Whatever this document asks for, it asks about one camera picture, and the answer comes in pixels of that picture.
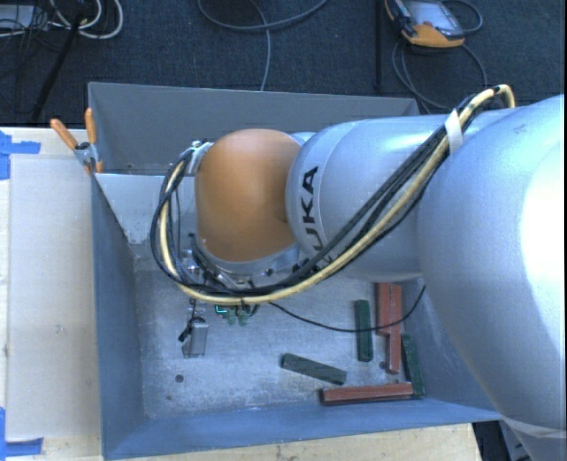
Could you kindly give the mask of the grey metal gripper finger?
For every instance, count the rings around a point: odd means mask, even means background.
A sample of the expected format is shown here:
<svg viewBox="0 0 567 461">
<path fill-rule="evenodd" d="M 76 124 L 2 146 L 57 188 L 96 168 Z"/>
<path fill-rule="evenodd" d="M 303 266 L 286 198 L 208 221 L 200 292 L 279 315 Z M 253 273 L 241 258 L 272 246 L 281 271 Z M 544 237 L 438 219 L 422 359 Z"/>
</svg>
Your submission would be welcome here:
<svg viewBox="0 0 567 461">
<path fill-rule="evenodd" d="M 207 349 L 209 324 L 204 318 L 191 318 L 181 333 L 184 358 L 204 356 Z"/>
</svg>

